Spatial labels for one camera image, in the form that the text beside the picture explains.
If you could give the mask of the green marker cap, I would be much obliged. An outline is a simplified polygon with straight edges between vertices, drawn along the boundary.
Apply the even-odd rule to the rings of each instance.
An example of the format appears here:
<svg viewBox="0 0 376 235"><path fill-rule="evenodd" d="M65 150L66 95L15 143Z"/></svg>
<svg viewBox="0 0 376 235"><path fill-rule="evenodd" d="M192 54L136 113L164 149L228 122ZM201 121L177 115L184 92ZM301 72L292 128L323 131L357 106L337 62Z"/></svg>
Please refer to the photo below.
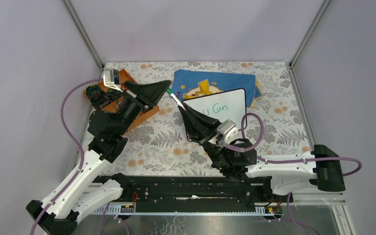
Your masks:
<svg viewBox="0 0 376 235"><path fill-rule="evenodd" d="M172 92L172 90L171 90L170 88L168 88L168 89L166 90L166 92L167 92L169 95L173 95L173 92Z"/></svg>

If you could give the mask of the small whiteboard black frame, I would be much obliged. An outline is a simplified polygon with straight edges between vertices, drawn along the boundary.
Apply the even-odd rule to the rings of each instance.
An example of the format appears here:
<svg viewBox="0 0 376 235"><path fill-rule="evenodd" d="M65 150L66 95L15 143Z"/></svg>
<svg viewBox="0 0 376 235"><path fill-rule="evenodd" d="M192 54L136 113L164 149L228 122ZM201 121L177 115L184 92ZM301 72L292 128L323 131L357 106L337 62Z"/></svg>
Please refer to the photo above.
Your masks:
<svg viewBox="0 0 376 235"><path fill-rule="evenodd" d="M239 88L183 100L182 103L220 122L229 119L240 130L242 118L246 114L246 91Z"/></svg>

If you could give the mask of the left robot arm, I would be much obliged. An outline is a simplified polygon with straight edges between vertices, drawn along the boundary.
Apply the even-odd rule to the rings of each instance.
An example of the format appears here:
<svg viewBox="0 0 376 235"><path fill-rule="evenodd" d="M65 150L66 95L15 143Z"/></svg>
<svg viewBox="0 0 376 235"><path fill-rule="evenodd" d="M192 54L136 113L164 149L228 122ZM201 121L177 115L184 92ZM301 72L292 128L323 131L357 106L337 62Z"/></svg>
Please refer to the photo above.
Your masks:
<svg viewBox="0 0 376 235"><path fill-rule="evenodd" d="M116 112L96 110L90 115L88 131L93 140L87 150L79 148L79 163L48 196L27 204L26 210L34 220L31 234L40 227L48 235L70 235L103 205L116 199L127 201L132 196L131 182L121 173L88 194L84 190L123 152L127 144L124 134L144 109L159 103L171 81L139 84L113 78L102 82L121 93L123 101Z"/></svg>

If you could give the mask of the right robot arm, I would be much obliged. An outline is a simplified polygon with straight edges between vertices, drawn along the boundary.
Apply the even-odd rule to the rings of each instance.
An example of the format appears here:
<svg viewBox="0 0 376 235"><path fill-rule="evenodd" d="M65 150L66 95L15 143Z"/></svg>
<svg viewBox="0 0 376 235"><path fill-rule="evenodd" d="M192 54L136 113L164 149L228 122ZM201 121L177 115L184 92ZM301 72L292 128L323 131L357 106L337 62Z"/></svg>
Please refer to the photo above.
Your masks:
<svg viewBox="0 0 376 235"><path fill-rule="evenodd" d="M187 137L199 144L212 161L212 167L235 182L269 177L261 188L263 199L275 201L292 191L317 187L320 191L343 192L346 189L339 156L329 147L316 144L313 150L278 159L259 156L256 144L236 138L238 128L231 120L224 122L194 110L178 106Z"/></svg>

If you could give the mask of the green whiteboard marker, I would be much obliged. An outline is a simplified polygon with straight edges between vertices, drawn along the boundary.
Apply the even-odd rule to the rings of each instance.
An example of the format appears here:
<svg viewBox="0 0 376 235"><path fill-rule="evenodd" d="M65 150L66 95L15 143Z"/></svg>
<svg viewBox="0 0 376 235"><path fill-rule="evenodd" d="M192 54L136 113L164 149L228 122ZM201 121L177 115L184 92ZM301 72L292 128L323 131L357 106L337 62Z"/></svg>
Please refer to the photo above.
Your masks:
<svg viewBox="0 0 376 235"><path fill-rule="evenodd" d="M185 109L185 107L183 106L182 102L179 100L179 98L176 97L175 94L171 93L170 96L171 96L171 98L176 102L176 104L177 104L179 107Z"/></svg>

